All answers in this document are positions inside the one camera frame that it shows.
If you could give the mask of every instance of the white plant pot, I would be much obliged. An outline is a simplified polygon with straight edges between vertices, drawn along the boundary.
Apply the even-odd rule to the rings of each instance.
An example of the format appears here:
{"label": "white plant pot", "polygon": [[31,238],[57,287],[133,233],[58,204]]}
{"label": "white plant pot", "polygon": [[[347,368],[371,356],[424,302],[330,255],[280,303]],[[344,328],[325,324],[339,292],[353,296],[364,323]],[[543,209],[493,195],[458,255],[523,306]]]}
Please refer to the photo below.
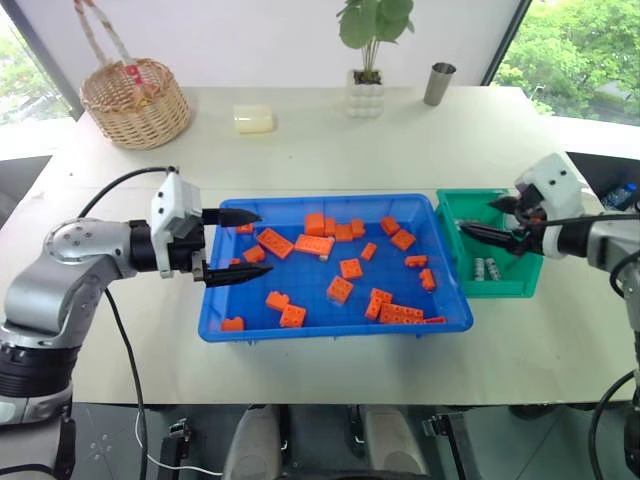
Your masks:
{"label": "white plant pot", "polygon": [[[376,118],[384,111],[384,86],[383,85],[357,85],[354,78],[355,70],[349,70],[347,74],[347,115],[352,118]],[[382,72],[378,71],[380,81]]]}

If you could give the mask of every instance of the white tabletop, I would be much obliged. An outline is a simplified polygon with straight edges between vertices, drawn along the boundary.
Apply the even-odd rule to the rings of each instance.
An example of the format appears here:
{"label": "white tabletop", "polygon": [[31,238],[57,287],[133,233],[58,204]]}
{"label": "white tabletop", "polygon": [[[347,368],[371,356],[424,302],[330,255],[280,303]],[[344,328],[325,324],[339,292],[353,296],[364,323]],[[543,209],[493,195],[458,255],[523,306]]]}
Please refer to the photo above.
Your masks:
{"label": "white tabletop", "polygon": [[[204,206],[227,198],[510,187],[559,151],[522,92],[452,88],[430,108],[421,92],[387,92],[385,114],[357,121],[340,90],[192,89],[192,125],[161,148],[105,140],[84,115],[0,230],[0,292],[36,258],[52,225],[77,215],[99,187],[132,169],[179,165]],[[239,136],[234,103],[267,103],[278,128]],[[131,180],[92,212],[148,218],[160,175]],[[503,404],[600,398],[633,368],[624,304],[584,260],[546,260],[532,299],[470,300],[465,333],[376,335],[208,344],[197,334],[204,287],[155,273],[111,287],[148,403]],[[134,402],[124,347],[102,302],[74,371],[74,400]],[[620,398],[630,398],[630,388]]]}

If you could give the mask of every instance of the green plastic bin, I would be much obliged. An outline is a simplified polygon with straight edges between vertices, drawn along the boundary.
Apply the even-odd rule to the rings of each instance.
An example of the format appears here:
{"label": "green plastic bin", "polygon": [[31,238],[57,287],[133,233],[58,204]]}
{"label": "green plastic bin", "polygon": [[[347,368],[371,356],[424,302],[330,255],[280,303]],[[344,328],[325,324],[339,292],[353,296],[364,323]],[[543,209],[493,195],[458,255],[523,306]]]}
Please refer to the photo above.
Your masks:
{"label": "green plastic bin", "polygon": [[[439,205],[436,215],[467,297],[525,298],[535,293],[542,268],[541,255],[527,253],[518,258],[501,248],[474,240],[457,227],[456,221],[474,221],[504,228],[505,215],[487,203],[506,193],[504,189],[437,191]],[[474,281],[474,259],[489,257],[495,259],[502,280],[490,280],[486,273],[485,281]]]}

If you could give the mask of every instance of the white cable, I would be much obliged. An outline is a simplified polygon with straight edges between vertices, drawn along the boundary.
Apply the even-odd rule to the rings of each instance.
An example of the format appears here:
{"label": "white cable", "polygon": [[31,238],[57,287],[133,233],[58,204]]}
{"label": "white cable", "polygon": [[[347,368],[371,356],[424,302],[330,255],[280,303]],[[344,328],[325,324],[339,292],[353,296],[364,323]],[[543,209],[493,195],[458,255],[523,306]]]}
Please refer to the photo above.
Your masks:
{"label": "white cable", "polygon": [[[140,441],[140,436],[138,435],[138,423],[139,422],[140,422],[140,412],[138,412],[138,415],[136,415],[136,426],[134,428],[134,431],[136,433],[136,440],[138,441],[138,445],[140,446],[140,448],[142,448],[142,442]],[[182,467],[172,467],[170,465],[165,465],[164,463],[160,463],[159,461],[157,461],[151,455],[147,455],[147,458],[149,459],[149,461],[151,461],[151,463],[155,463],[158,467],[166,468],[168,470],[195,470],[196,472],[205,473],[207,475],[212,475],[214,477],[221,477],[222,476],[221,473],[211,472],[209,470],[205,470],[204,468],[192,467],[190,465],[184,465]]]}

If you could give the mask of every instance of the window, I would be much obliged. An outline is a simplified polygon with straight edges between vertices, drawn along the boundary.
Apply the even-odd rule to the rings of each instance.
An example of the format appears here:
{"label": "window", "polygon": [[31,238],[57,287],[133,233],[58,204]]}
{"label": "window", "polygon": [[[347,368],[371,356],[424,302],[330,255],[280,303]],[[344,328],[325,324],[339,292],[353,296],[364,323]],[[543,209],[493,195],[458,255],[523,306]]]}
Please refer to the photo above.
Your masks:
{"label": "window", "polygon": [[0,7],[0,161],[50,155],[70,132],[74,107],[7,12]]}
{"label": "window", "polygon": [[522,88],[542,114],[640,126],[639,1],[532,0],[525,11],[492,85]]}

